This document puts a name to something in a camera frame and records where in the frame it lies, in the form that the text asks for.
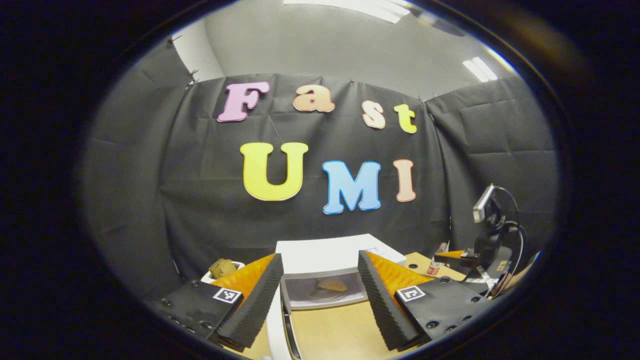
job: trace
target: letter m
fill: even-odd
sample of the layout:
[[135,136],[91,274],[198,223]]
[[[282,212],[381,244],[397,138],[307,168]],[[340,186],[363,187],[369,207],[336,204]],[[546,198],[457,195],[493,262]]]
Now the letter m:
[[373,210],[380,207],[380,200],[378,200],[379,163],[373,161],[363,163],[355,181],[343,161],[327,161],[322,165],[322,169],[329,177],[329,202],[323,208],[325,214],[342,213],[344,206],[340,203],[340,196],[351,211],[356,208],[356,203],[361,195],[362,199],[358,204],[360,210]]

